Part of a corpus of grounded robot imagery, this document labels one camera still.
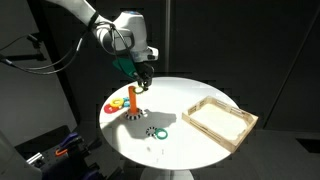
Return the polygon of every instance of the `wooden tray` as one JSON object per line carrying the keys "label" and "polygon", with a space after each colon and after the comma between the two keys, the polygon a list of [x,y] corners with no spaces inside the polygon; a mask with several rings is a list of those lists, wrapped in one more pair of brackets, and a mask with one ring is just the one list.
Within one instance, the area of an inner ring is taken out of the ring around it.
{"label": "wooden tray", "polygon": [[208,96],[183,112],[182,119],[234,153],[258,117]]}

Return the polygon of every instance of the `red ring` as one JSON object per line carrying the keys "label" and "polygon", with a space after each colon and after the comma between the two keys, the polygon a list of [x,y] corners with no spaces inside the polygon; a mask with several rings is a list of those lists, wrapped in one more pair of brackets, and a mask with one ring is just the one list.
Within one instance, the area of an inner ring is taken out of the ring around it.
{"label": "red ring", "polygon": [[119,110],[118,107],[111,107],[110,104],[105,105],[103,109],[104,109],[104,112],[107,114],[112,114]]}

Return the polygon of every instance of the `yellow ring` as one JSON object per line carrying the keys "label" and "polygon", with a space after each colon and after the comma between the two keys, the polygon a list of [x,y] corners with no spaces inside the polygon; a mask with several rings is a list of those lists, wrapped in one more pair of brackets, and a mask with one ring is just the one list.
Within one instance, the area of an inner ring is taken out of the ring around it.
{"label": "yellow ring", "polygon": [[111,107],[120,107],[122,106],[124,103],[123,98],[114,98],[111,102],[110,102],[110,106]]}

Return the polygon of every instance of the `green ring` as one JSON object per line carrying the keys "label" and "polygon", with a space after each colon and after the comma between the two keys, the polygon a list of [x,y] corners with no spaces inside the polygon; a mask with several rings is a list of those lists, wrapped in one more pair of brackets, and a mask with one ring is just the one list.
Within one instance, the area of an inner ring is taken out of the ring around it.
{"label": "green ring", "polygon": [[[163,136],[163,137],[161,137],[161,136],[158,135],[158,133],[160,133],[160,132],[165,132],[166,135]],[[163,129],[163,128],[157,128],[156,131],[155,131],[155,134],[156,134],[157,138],[158,138],[158,139],[161,139],[161,140],[162,140],[162,139],[166,139],[166,138],[168,137],[168,132],[167,132],[165,129]]]}
{"label": "green ring", "polygon": [[142,87],[139,87],[139,88],[141,88],[141,89],[142,89],[142,91],[141,91],[141,92],[137,92],[137,91],[136,91],[137,87],[134,87],[134,88],[133,88],[133,92],[134,92],[135,94],[142,94],[142,93],[144,92],[144,90],[143,90],[143,88],[142,88]]}

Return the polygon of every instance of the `round white table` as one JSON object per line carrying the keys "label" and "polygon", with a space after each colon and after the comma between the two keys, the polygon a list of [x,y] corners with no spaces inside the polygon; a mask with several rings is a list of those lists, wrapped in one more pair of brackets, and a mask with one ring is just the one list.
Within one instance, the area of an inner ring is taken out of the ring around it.
{"label": "round white table", "polygon": [[[103,107],[114,98],[129,97],[128,84],[114,92]],[[195,129],[181,116],[182,112],[206,96],[212,96],[238,107],[223,92],[207,84],[184,78],[153,78],[149,90],[136,95],[137,107],[144,115],[129,121],[124,117],[128,108],[113,114],[100,111],[100,128],[107,142],[126,158],[147,166],[141,179],[193,180],[190,169],[217,163],[230,152]],[[146,134],[149,127],[164,128],[164,140]]]}

